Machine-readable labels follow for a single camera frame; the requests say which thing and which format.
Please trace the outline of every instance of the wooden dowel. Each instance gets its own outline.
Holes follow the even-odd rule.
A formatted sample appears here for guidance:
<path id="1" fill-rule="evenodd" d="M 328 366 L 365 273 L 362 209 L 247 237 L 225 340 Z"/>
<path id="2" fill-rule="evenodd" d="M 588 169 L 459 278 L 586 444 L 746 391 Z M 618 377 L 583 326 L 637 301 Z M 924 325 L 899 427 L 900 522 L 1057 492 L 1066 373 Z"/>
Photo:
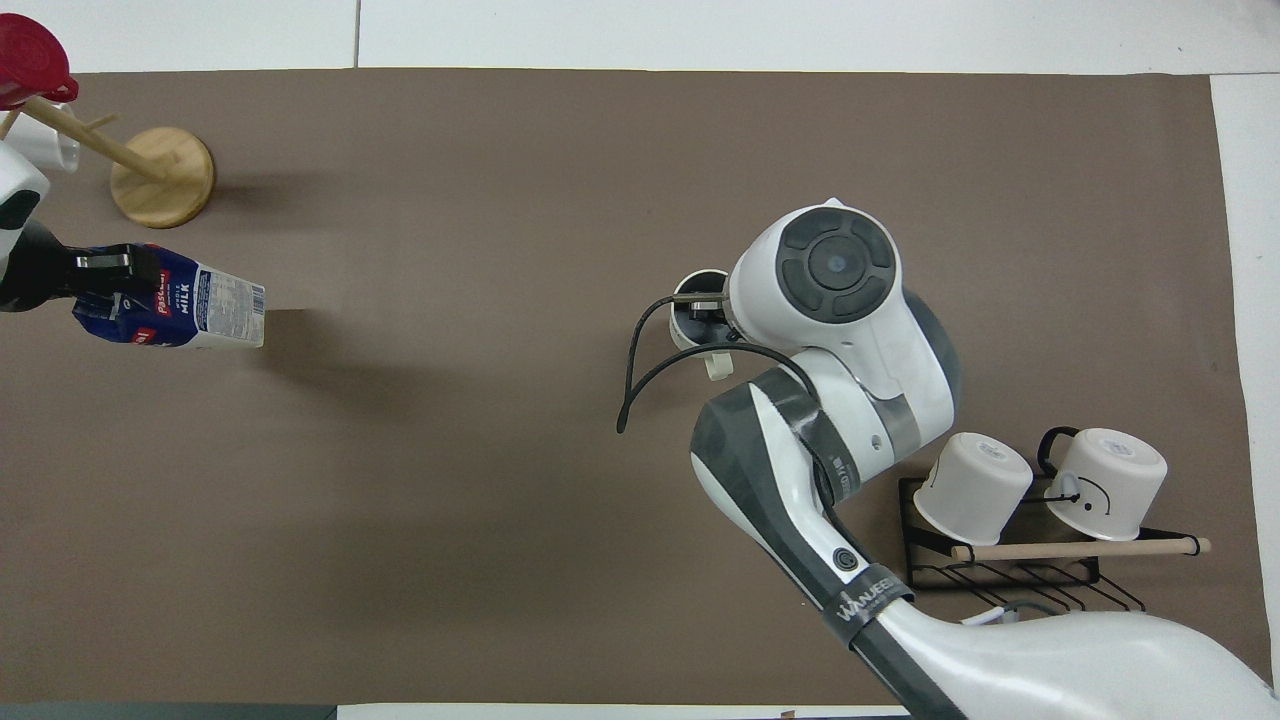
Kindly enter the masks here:
<path id="1" fill-rule="evenodd" d="M 4 115 L 4 120 L 0 122 L 0 140 L 9 137 L 9 131 L 13 128 L 13 123 L 18 122 L 18 113 L 22 110 L 9 110 Z"/>
<path id="2" fill-rule="evenodd" d="M 120 115 L 118 115 L 115 113 L 111 113 L 110 115 L 102 115 L 101 118 L 99 118 L 96 120 L 90 120 L 90 122 L 84 123 L 84 129 L 97 129 L 97 128 L 105 126 L 106 123 L 114 123 L 115 120 L 119 120 L 119 119 L 120 119 Z"/>
<path id="3" fill-rule="evenodd" d="M 974 547 L 973 557 L 969 548 L 951 546 L 951 559 L 961 562 L 986 562 L 988 560 L 1051 560 L 1055 557 L 1112 557 L 1120 555 L 1190 555 L 1199 544 L 1201 552 L 1208 552 L 1208 538 L 1161 538 L 1142 541 L 1101 541 L 1101 542 L 1037 542 L 1021 544 L 993 544 Z"/>
<path id="4" fill-rule="evenodd" d="M 86 128 L 84 123 L 77 120 L 73 115 L 54 108 L 52 104 L 44 97 L 32 97 L 27 100 L 26 105 L 22 106 L 22 111 L 31 115 L 32 119 L 40 120 L 63 135 L 78 140 L 81 145 L 106 155 L 111 160 L 115 160 L 150 181 L 164 182 L 165 179 L 164 167 L 154 160 L 148 160 L 142 155 L 138 155 L 105 135 L 100 135 Z"/>

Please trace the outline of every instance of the white mug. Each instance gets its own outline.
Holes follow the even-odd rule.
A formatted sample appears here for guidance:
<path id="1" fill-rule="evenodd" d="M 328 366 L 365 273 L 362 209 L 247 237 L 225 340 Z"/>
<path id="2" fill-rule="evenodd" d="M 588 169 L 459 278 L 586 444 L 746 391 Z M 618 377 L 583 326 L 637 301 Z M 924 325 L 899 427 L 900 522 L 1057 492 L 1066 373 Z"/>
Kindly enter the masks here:
<path id="1" fill-rule="evenodd" d="M 724 270 L 698 270 L 696 273 L 685 275 L 685 279 L 676 284 L 676 292 L 723 292 L 727 279 L 728 273 Z M 710 340 L 694 340 L 685 332 L 684 324 L 692 323 L 690 318 L 691 309 L 687 304 L 672 304 L 671 306 L 671 319 L 667 322 L 667 329 L 671 331 L 671 340 L 680 350 L 698 347 Z M 703 361 L 707 364 L 707 377 L 713 380 L 723 380 L 733 374 L 733 357 L 727 351 L 709 352 L 703 356 Z"/>
<path id="2" fill-rule="evenodd" d="M 70 114 L 70 108 L 67 105 L 55 102 L 54 106 Z M 79 142 L 27 117 L 26 113 L 18 114 L 4 141 L 37 168 L 74 173 L 79 167 Z"/>
<path id="3" fill-rule="evenodd" d="M 1138 537 L 1167 471 L 1165 459 L 1146 442 L 1120 430 L 1089 428 L 1071 438 L 1044 497 L 1079 493 L 1074 501 L 1047 505 L 1087 536 L 1130 541 Z"/>
<path id="4" fill-rule="evenodd" d="M 915 509 L 950 538 L 973 546 L 1000 542 L 1000 532 L 1032 484 L 1032 466 L 1014 448 L 978 433 L 947 439 Z"/>

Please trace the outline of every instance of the red cup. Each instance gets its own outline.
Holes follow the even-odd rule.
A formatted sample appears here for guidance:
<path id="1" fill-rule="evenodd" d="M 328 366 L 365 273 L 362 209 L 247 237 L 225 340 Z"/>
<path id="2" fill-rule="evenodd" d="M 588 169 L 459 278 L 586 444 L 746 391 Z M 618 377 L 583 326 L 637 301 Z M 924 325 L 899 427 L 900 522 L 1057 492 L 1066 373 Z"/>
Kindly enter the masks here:
<path id="1" fill-rule="evenodd" d="M 37 95 L 54 102 L 70 102 L 79 95 L 67 51 L 45 26 L 0 13 L 0 110 L 22 108 Z"/>

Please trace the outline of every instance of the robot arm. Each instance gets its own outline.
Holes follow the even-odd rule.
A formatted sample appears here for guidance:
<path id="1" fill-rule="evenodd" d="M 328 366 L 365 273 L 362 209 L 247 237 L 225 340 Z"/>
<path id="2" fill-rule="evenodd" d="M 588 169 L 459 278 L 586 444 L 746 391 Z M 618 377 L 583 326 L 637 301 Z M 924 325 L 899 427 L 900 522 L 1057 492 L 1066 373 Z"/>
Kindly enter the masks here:
<path id="1" fill-rule="evenodd" d="M 78 293 L 154 292 L 160 263 L 137 245 L 69 247 L 31 218 L 49 179 L 0 141 L 0 311 Z"/>
<path id="2" fill-rule="evenodd" d="M 726 316 L 799 351 L 707 404 L 690 445 L 708 496 L 755 539 L 918 717 L 1280 717 L 1270 688 L 1212 639 L 1132 612 L 1010 625 L 941 621 L 832 507 L 945 433 L 959 370 L 905 293 L 897 250 L 837 201 L 791 213 L 744 254 Z"/>
<path id="3" fill-rule="evenodd" d="M 9 270 L 9 255 L 36 205 L 49 192 L 49 178 L 17 150 L 0 141 L 0 283 Z"/>

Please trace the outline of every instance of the black mug handle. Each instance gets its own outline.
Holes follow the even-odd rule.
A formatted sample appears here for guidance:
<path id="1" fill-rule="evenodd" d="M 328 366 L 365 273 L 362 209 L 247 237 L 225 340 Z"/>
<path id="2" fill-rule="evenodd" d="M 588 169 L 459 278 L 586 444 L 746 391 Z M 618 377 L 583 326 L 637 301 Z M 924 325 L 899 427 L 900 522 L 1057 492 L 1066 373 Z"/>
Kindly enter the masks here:
<path id="1" fill-rule="evenodd" d="M 1056 428 L 1050 428 L 1041 438 L 1041 446 L 1036 451 L 1036 464 L 1041 466 L 1041 473 L 1044 473 L 1050 478 L 1057 475 L 1057 468 L 1053 466 L 1048 460 L 1048 452 L 1053 450 L 1053 441 L 1057 436 L 1075 437 L 1075 433 L 1080 432 L 1080 428 L 1073 428 L 1070 425 L 1059 425 Z"/>

